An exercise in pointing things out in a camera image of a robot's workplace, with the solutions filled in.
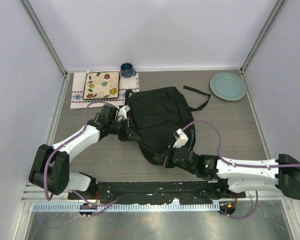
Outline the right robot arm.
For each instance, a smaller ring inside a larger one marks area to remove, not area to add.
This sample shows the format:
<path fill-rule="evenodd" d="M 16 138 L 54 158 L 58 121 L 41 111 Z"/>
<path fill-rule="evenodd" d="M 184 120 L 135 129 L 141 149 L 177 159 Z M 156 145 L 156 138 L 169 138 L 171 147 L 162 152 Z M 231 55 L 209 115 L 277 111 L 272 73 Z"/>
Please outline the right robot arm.
<path fill-rule="evenodd" d="M 218 180 L 216 193 L 279 192 L 300 200 L 300 162 L 288 154 L 268 160 L 238 160 L 196 154 L 185 147 L 168 149 L 160 155 L 165 168 L 180 168 L 206 181 Z"/>

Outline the black student backpack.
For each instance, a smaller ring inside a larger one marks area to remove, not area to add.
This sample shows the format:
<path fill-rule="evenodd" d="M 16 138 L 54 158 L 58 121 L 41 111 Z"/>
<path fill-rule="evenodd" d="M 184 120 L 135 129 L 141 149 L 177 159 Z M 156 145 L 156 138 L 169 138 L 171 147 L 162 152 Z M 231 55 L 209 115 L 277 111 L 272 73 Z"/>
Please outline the black student backpack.
<path fill-rule="evenodd" d="M 198 107 L 191 107 L 185 96 L 174 86 L 148 91 L 125 91 L 125 104 L 130 107 L 127 115 L 136 133 L 140 151 L 152 165 L 162 165 L 159 157 L 176 139 L 174 132 L 194 121 L 192 112 L 205 108 L 211 95 L 198 89 L 183 86 L 185 90 L 207 97 Z"/>

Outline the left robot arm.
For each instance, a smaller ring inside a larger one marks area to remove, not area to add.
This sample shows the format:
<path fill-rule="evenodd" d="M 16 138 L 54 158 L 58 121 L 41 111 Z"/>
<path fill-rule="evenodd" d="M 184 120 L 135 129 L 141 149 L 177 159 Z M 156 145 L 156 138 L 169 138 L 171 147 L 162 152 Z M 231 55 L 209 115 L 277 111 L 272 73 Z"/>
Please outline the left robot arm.
<path fill-rule="evenodd" d="M 29 181 L 44 190 L 47 200 L 64 191 L 73 191 L 90 200 L 97 192 L 94 177 L 71 172 L 70 163 L 86 148 L 108 135 L 116 135 L 125 141 L 131 136 L 129 129 L 130 107 L 105 104 L 93 119 L 86 120 L 82 128 L 65 140 L 54 145 L 41 145 L 36 152 Z"/>

